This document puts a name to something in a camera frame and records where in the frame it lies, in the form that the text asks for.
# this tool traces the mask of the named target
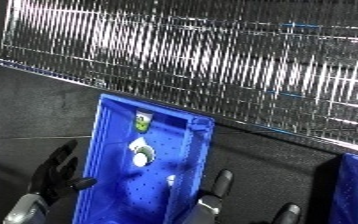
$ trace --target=metal grate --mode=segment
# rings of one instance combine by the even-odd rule
[[[1,57],[358,149],[358,0],[11,0]]]

